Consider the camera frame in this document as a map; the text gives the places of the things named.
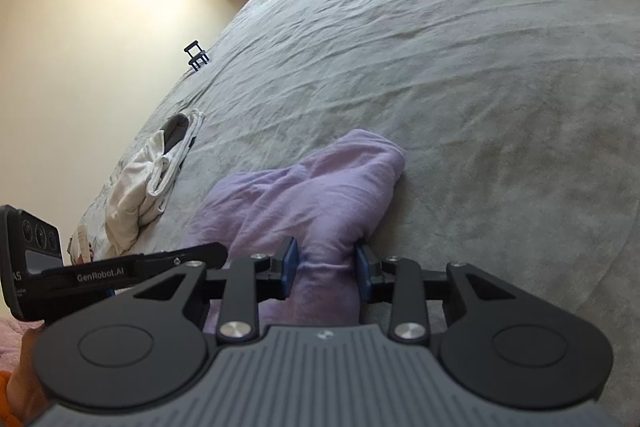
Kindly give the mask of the left hand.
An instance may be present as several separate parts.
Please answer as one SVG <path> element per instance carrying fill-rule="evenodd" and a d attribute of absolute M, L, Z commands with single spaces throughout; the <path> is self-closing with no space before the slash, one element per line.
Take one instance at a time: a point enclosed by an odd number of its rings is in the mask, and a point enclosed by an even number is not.
<path fill-rule="evenodd" d="M 9 411 L 21 426 L 35 419 L 49 405 L 32 363 L 36 340 L 45 330 L 46 326 L 41 325 L 38 329 L 29 329 L 23 335 L 20 361 L 6 384 Z"/>

